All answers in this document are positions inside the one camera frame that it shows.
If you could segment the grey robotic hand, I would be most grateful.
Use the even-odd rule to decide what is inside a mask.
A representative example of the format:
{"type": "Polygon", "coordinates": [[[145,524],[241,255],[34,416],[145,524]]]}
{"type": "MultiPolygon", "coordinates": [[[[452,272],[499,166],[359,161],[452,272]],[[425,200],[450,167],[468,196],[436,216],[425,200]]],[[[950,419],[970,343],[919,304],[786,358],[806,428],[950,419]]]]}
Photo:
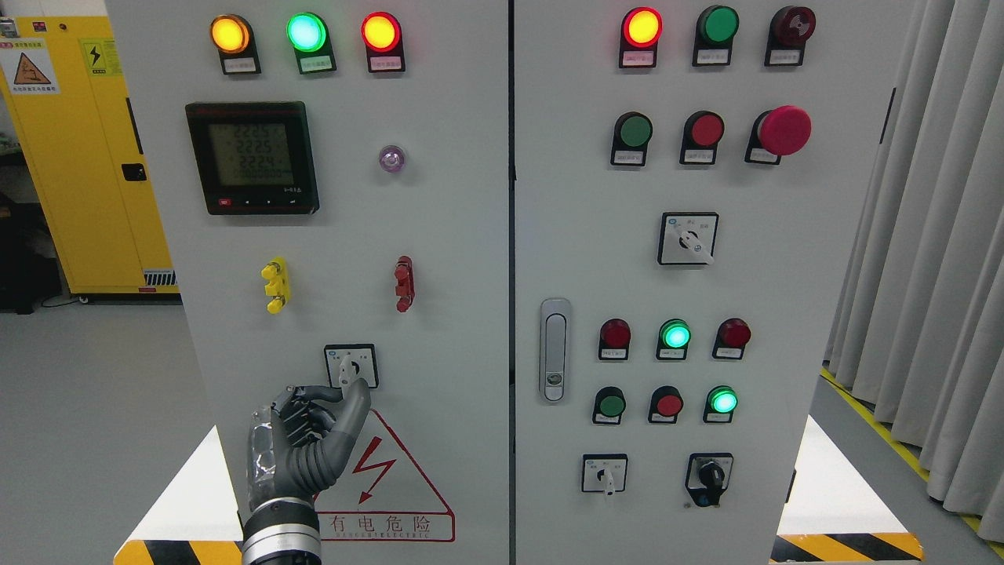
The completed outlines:
{"type": "Polygon", "coordinates": [[[372,396],[362,379],[344,388],[288,386],[257,409],[249,430],[249,508],[273,498],[311,501],[347,465],[372,396]]]}

